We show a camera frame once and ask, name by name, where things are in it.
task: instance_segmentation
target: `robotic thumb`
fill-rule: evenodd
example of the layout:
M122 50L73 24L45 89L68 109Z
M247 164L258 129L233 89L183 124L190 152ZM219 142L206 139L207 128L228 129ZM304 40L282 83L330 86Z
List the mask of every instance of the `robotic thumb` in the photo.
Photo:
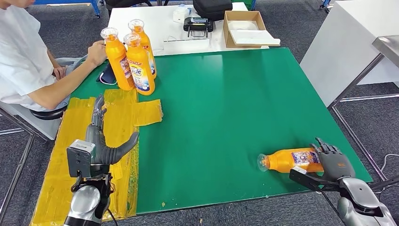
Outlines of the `robotic thumb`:
M114 158L111 164L115 164L119 162L119 160L125 156L136 144L138 141L138 132L134 132L128 141L123 143L121 146L116 147L114 149Z

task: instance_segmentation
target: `lying bottle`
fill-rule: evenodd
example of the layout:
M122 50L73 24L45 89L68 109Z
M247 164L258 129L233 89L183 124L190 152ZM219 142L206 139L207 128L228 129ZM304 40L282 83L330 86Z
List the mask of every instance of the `lying bottle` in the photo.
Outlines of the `lying bottle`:
M311 147L284 149L271 155L259 154L258 156L258 167L261 171L272 169L280 173L289 173L295 166L307 172L324 171L319 157Z

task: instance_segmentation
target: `black phone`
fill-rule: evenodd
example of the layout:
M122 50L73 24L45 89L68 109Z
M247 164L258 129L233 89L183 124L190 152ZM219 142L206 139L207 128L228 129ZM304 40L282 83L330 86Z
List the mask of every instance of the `black phone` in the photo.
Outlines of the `black phone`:
M105 66L103 72L101 72L96 81L109 85L116 84L115 74L110 63Z

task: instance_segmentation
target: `white t-shirt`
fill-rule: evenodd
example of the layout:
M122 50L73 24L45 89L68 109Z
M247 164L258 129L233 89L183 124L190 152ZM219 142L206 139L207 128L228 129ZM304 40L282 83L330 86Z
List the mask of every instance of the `white t-shirt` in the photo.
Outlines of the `white t-shirt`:
M39 29L25 9L0 9L0 101L35 111L45 108L27 94L56 81Z

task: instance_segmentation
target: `cardboard box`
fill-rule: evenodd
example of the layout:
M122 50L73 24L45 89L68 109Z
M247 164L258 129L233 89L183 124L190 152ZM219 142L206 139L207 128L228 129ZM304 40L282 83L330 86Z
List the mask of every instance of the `cardboard box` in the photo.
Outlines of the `cardboard box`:
M227 48L280 46L280 40L266 30L259 11L225 11L223 33Z

